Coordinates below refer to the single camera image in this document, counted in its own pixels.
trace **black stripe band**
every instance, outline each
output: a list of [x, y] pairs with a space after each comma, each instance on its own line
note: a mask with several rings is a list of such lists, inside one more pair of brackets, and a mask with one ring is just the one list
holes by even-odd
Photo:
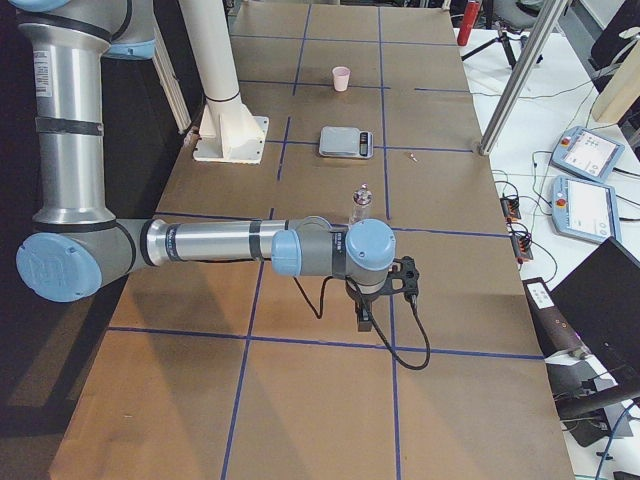
[[111, 34], [104, 28], [96, 27], [90, 23], [81, 22], [79, 20], [72, 20], [70, 18], [58, 17], [57, 15], [50, 15], [48, 13], [19, 13], [17, 16], [18, 25], [24, 25], [26, 23], [36, 23], [39, 25], [50, 25], [52, 27], [66, 28], [69, 30], [76, 30], [78, 32], [87, 33], [98, 37], [105, 42], [111, 39]]
[[331, 233], [331, 275], [339, 280], [347, 277], [346, 230]]
[[120, 38], [124, 32], [127, 31], [129, 25], [131, 24], [131, 17], [133, 16], [133, 0], [127, 0], [127, 13], [124, 16], [124, 20], [122, 21], [122, 25], [120, 28], [116, 30], [116, 32], [111, 36], [111, 41], [117, 40]]
[[121, 225], [120, 223], [116, 222], [116, 228], [118, 230], [120, 230], [124, 236], [127, 238], [127, 240], [129, 241], [129, 246], [131, 247], [131, 263], [129, 264], [129, 268], [127, 268], [127, 273], [129, 273], [131, 271], [131, 269], [133, 268], [133, 266], [136, 263], [136, 243], [133, 241], [133, 237], [131, 236], [131, 234], [129, 233], [129, 230], [127, 230], [124, 225]]
[[151, 225], [153, 225], [153, 222], [155, 222], [155, 220], [146, 221], [144, 226], [142, 227], [142, 230], [140, 231], [140, 254], [144, 259], [144, 263], [146, 263], [150, 267], [157, 266], [151, 261], [151, 257], [149, 256], [149, 248], [147, 246], [147, 235], [149, 234], [149, 229], [151, 228]]
[[164, 239], [164, 246], [167, 250], [167, 255], [169, 256], [169, 260], [172, 262], [184, 262], [183, 259], [178, 255], [178, 246], [176, 245], [176, 235], [178, 234], [178, 228], [180, 228], [179, 223], [175, 223], [173, 225], [169, 225], [167, 228], [166, 237]]
[[67, 120], [66, 118], [36, 117], [36, 132], [38, 133], [71, 133], [77, 135], [104, 135], [104, 125], [96, 122], [81, 120]]
[[216, 100], [215, 98], [208, 97], [206, 94], [205, 94], [205, 97], [207, 98], [207, 100], [211, 100], [212, 102], [224, 103], [224, 102], [230, 102], [231, 100], [236, 98], [238, 95], [240, 95], [240, 90], [238, 90], [238, 93], [236, 93], [233, 97], [225, 98], [224, 100]]
[[43, 223], [33, 222], [34, 230], [50, 233], [89, 233], [115, 228], [115, 220], [100, 223]]
[[254, 260], [263, 262], [264, 257], [260, 248], [260, 225], [262, 225], [262, 220], [253, 220], [249, 224], [249, 254]]

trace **metal base plate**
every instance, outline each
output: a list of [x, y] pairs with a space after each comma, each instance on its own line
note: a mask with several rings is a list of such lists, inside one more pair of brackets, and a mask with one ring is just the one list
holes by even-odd
[[222, 144], [219, 137], [201, 137], [193, 151], [193, 158], [200, 162], [225, 163], [260, 163], [264, 143], [269, 129], [268, 117], [253, 117], [263, 132], [262, 138], [251, 138], [243, 145], [232, 148], [229, 155], [222, 155]]

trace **white table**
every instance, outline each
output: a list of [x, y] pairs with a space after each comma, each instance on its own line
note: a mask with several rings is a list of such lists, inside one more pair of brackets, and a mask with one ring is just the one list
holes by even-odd
[[[474, 30], [469, 44], [461, 48], [461, 54], [471, 51], [496, 36], [495, 31]], [[512, 47], [518, 57], [519, 43], [512, 42]], [[561, 34], [552, 34], [543, 51], [543, 57], [544, 60], [531, 72], [521, 97], [553, 95], [586, 84], [551, 98], [520, 99], [490, 154], [490, 160], [496, 181], [508, 180], [518, 188], [521, 196], [535, 198], [536, 194], [532, 186], [534, 180], [537, 180], [536, 190], [541, 192], [545, 199], [549, 199], [553, 179], [564, 172], [548, 167], [550, 155], [544, 153], [536, 154], [537, 168], [534, 168], [533, 152], [553, 150], [560, 135], [572, 126], [585, 126], [587, 121], [588, 127], [591, 128], [606, 124], [597, 123], [593, 118], [588, 118], [591, 106], [597, 97], [597, 91], [589, 82], [589, 76], [568, 40]], [[511, 74], [502, 46], [496, 43], [466, 60], [465, 71], [471, 92], [477, 93], [474, 95], [474, 106], [480, 128], [484, 131], [498, 103], [498, 95]], [[640, 174], [640, 163], [618, 126], [602, 128], [599, 132], [625, 144], [625, 152], [617, 167]], [[638, 182], [638, 179], [613, 172], [606, 183], [613, 186], [619, 195], [640, 202]], [[513, 193], [511, 187], [504, 184], [497, 184], [496, 187], [499, 194], [503, 189], [507, 195]], [[546, 205], [542, 204], [541, 208], [549, 212]], [[622, 200], [618, 200], [618, 209], [622, 217], [640, 217], [640, 209]], [[521, 277], [522, 279], [533, 277], [551, 279], [548, 285], [552, 289], [589, 256], [596, 245], [558, 235], [554, 230], [551, 217], [542, 214], [533, 200], [522, 199], [520, 210], [523, 214], [522, 223], [533, 231], [533, 240], [546, 248], [558, 263], [558, 271], [553, 276], [553, 261], [534, 245], [534, 260], [522, 266]], [[621, 229], [622, 244], [636, 257], [640, 257], [640, 223], [622, 223]], [[597, 373], [602, 372], [602, 367], [597, 361], [593, 366]], [[634, 410], [634, 415], [638, 416], [638, 409]], [[606, 462], [601, 478], [612, 479], [612, 472], [617, 470], [636, 474], [640, 472], [640, 425], [638, 423], [631, 423], [635, 433], [634, 438], [614, 441], [610, 451], [614, 460]], [[595, 452], [604, 449], [607, 439], [602, 439], [588, 448], [582, 448], [569, 433], [565, 433], [565, 438], [576, 478], [593, 478], [600, 458]]]

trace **grid of blue tape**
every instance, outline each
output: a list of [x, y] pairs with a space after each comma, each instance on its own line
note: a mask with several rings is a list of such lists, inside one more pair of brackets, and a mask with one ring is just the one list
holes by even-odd
[[[388, 90], [390, 87], [385, 86], [384, 84], [384, 73], [383, 73], [383, 44], [407, 44], [407, 45], [430, 45], [430, 46], [442, 46], [442, 47], [457, 47], [455, 44], [441, 44], [441, 43], [426, 43], [426, 42], [397, 42], [397, 41], [384, 41], [382, 38], [382, 18], [381, 18], [381, 9], [378, 8], [378, 40], [330, 40], [330, 39], [320, 39], [320, 38], [308, 38], [307, 37], [307, 29], [309, 26], [310, 18], [312, 12], [312, 5], [309, 5], [307, 9], [307, 17], [305, 20], [304, 34], [302, 37], [276, 37], [276, 36], [260, 36], [260, 35], [232, 35], [236, 37], [250, 37], [250, 38], [265, 38], [265, 39], [292, 39], [292, 40], [302, 40], [300, 46], [300, 52], [298, 55], [298, 65], [296, 69], [296, 76], [293, 82], [282, 82], [282, 81], [261, 81], [261, 80], [240, 80], [240, 82], [244, 83], [275, 83], [275, 84], [284, 84], [292, 86], [292, 95], [296, 94], [297, 87], [300, 85], [305, 86], [321, 86], [321, 87], [330, 87], [331, 84], [321, 84], [321, 83], [306, 83], [300, 82], [300, 68], [302, 65], [302, 58], [304, 53], [304, 45], [307, 41], [344, 41], [344, 42], [356, 42], [356, 43], [376, 43], [379, 46], [379, 57], [380, 57], [380, 85], [372, 86], [372, 85], [352, 85], [351, 88], [375, 88], [380, 90], [380, 100], [382, 104], [382, 145], [376, 145], [374, 148], [381, 149], [383, 151], [383, 168], [384, 168], [384, 186], [385, 186], [385, 208], [387, 218], [390, 218], [390, 202], [389, 202], [389, 182], [388, 182], [388, 164], [387, 164], [387, 151], [388, 150], [415, 150], [415, 151], [444, 151], [444, 152], [472, 152], [470, 149], [455, 149], [455, 148], [436, 148], [436, 147], [412, 147], [412, 146], [403, 146], [403, 147], [390, 147], [387, 146], [387, 137], [386, 137], [386, 117], [385, 117], [385, 90]], [[465, 92], [466, 90], [448, 90], [448, 89], [430, 89], [430, 88], [415, 88], [416, 91], [429, 91], [429, 92]], [[291, 117], [287, 117], [287, 123], [285, 126], [284, 138], [283, 140], [268, 140], [268, 143], [277, 143], [282, 144], [282, 150], [280, 153], [280, 161], [278, 164], [278, 173], [277, 173], [277, 181], [282, 179], [282, 171], [284, 168], [284, 159], [286, 153], [287, 145], [318, 145], [317, 142], [304, 142], [304, 141], [293, 141], [289, 140], [289, 130], [291, 127]], [[274, 209], [271, 209], [269, 218], [273, 217]], [[211, 219], [211, 220], [251, 220], [251, 218], [241, 218], [241, 217], [227, 217], [227, 216], [219, 216], [219, 215], [200, 215], [200, 214], [190, 214], [190, 213], [181, 213], [181, 212], [156, 212], [159, 215], [168, 215], [168, 216], [177, 216], [177, 217], [187, 217], [187, 218], [203, 218], [203, 219]], [[419, 228], [402, 228], [402, 227], [393, 227], [394, 231], [399, 232], [417, 232], [417, 233], [430, 233], [430, 234], [443, 234], [443, 235], [462, 235], [462, 236], [475, 236], [475, 237], [495, 237], [495, 238], [509, 238], [507, 234], [494, 234], [494, 233], [483, 233], [483, 232], [463, 232], [463, 231], [451, 231], [451, 230], [437, 230], [437, 229], [419, 229]], [[164, 334], [164, 335], [183, 335], [183, 336], [193, 336], [193, 337], [211, 337], [211, 338], [219, 338], [219, 339], [235, 339], [241, 340], [245, 342], [245, 348], [242, 356], [242, 363], [240, 367], [240, 374], [238, 378], [238, 384], [236, 388], [236, 394], [234, 398], [233, 404], [233, 412], [231, 417], [231, 424], [229, 427], [229, 433], [227, 437], [227, 444], [225, 449], [224, 462], [221, 473], [221, 480], [226, 480], [227, 471], [229, 466], [229, 459], [231, 456], [231, 450], [233, 445], [233, 436], [235, 433], [235, 425], [238, 418], [238, 412], [240, 409], [240, 398], [242, 394], [242, 387], [244, 383], [244, 375], [246, 371], [247, 360], [249, 356], [249, 348], [251, 342], [272, 342], [272, 343], [290, 343], [290, 344], [302, 344], [302, 345], [315, 345], [315, 346], [324, 346], [324, 347], [340, 347], [340, 348], [366, 348], [366, 349], [376, 349], [376, 350], [384, 350], [385, 347], [382, 345], [369, 345], [369, 344], [358, 344], [358, 343], [346, 343], [346, 342], [331, 342], [331, 341], [317, 341], [317, 340], [304, 340], [304, 339], [293, 339], [293, 338], [279, 338], [279, 337], [264, 337], [264, 336], [255, 336], [253, 335], [253, 324], [255, 320], [255, 313], [258, 298], [260, 295], [260, 290], [262, 286], [262, 276], [264, 271], [264, 264], [260, 265], [258, 280], [256, 282], [256, 289], [254, 292], [253, 305], [251, 309], [251, 318], [249, 320], [249, 327], [246, 335], [234, 335], [234, 334], [222, 334], [222, 333], [209, 333], [209, 332], [194, 332], [194, 331], [180, 331], [180, 330], [163, 330], [163, 329], [148, 329], [148, 328], [136, 328], [136, 327], [110, 327], [111, 331], [123, 331], [123, 332], [139, 332], [139, 333], [150, 333], [150, 334]], [[399, 352], [418, 352], [425, 353], [424, 348], [415, 348], [415, 347], [405, 347], [399, 346], [396, 344], [396, 335], [395, 335], [395, 314], [394, 314], [394, 303], [393, 298], [390, 299], [390, 326], [391, 326], [391, 345]], [[505, 358], [511, 360], [535, 360], [535, 361], [543, 361], [544, 357], [540, 355], [523, 355], [523, 354], [510, 354], [510, 353], [499, 353], [499, 352], [479, 352], [479, 351], [464, 351], [464, 350], [450, 350], [450, 349], [437, 349], [432, 348], [431, 353], [433, 355], [458, 355], [458, 356], [473, 356], [473, 357], [493, 357], [493, 358]], [[394, 423], [394, 443], [395, 443], [395, 470], [396, 470], [396, 480], [402, 480], [402, 462], [401, 462], [401, 443], [400, 443], [400, 405], [398, 398], [398, 366], [397, 362], [391, 359], [391, 368], [392, 368], [392, 394], [393, 394], [393, 423]]]

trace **red fire extinguisher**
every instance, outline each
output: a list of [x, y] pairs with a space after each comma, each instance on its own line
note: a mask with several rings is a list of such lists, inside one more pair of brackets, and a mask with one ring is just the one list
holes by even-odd
[[469, 0], [467, 7], [464, 9], [464, 17], [462, 17], [462, 25], [458, 32], [458, 45], [464, 47], [469, 40], [471, 29], [476, 23], [478, 12], [480, 11], [480, 2], [477, 0]]

